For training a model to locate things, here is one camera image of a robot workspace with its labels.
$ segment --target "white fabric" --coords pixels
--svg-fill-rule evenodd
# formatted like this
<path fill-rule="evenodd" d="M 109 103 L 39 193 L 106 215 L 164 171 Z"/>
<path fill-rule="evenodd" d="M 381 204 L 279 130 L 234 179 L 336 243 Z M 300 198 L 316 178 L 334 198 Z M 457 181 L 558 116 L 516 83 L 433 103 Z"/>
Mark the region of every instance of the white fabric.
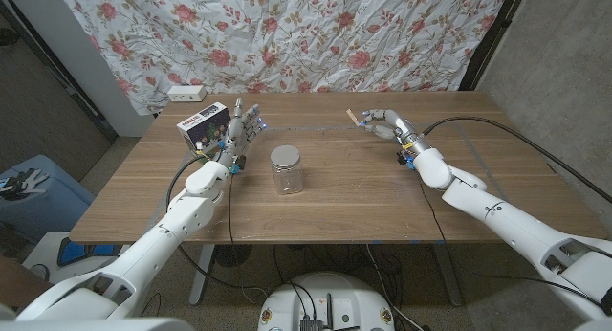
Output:
<path fill-rule="evenodd" d="M 456 90 L 504 0 L 64 0 L 141 114 L 209 93 Z"/>

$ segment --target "cardboard box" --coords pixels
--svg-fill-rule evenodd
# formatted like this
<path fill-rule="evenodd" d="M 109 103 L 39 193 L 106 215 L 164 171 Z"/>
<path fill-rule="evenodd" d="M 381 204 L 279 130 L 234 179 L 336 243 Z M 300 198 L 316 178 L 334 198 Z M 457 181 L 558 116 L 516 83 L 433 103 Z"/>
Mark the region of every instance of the cardboard box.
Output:
<path fill-rule="evenodd" d="M 219 150 L 230 123 L 230 111 L 221 102 L 215 102 L 206 109 L 176 124 L 189 148 L 195 153 L 195 144 L 202 142 L 202 151 L 207 154 Z"/>

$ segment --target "wooden table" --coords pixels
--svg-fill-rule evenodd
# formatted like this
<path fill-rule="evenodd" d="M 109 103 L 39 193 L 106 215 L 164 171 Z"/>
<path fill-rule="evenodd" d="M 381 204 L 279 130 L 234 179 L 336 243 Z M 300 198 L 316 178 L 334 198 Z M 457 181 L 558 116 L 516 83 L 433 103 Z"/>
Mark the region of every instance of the wooden table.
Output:
<path fill-rule="evenodd" d="M 234 177 L 231 213 L 236 243 L 414 243 L 441 234 L 415 174 L 396 162 L 396 143 L 354 126 L 345 110 L 394 109 L 423 130 L 452 116 L 480 116 L 511 125 L 482 93 L 338 93 L 209 95 L 204 102 L 170 103 L 70 233 L 82 244 L 127 244 L 164 212 L 156 208 L 183 161 L 187 147 L 176 124 L 220 101 L 233 109 L 258 103 L 269 129 L 251 144 L 247 168 Z M 598 219 L 528 145 L 475 121 L 450 122 L 427 136 L 447 163 L 472 172 L 488 191 L 550 226 L 604 238 Z M 282 144 L 301 152 L 304 190 L 278 195 L 270 153 Z M 186 171 L 175 192 L 184 185 Z M 426 188 L 449 242 L 499 238 Z M 187 241 L 227 244 L 228 197 L 211 222 Z"/>

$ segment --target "jar lid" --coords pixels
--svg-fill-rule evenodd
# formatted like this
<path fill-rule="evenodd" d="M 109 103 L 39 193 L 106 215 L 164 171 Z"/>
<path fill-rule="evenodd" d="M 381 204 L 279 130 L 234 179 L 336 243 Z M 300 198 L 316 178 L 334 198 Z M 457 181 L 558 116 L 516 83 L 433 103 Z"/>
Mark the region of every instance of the jar lid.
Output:
<path fill-rule="evenodd" d="M 270 155 L 272 165 L 278 168 L 290 168 L 299 163 L 299 150 L 292 145 L 281 145 Z"/>

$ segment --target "gray wall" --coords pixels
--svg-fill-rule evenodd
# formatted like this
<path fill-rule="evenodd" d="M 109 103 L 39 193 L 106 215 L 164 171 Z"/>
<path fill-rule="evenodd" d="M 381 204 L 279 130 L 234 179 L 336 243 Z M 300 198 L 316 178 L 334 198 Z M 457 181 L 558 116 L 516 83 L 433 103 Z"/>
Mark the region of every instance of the gray wall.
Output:
<path fill-rule="evenodd" d="M 612 0 L 523 0 L 477 90 L 612 194 Z M 612 205 L 557 172 L 612 233 Z"/>
<path fill-rule="evenodd" d="M 153 116 L 139 116 L 63 0 L 13 0 L 120 136 L 142 136 Z"/>

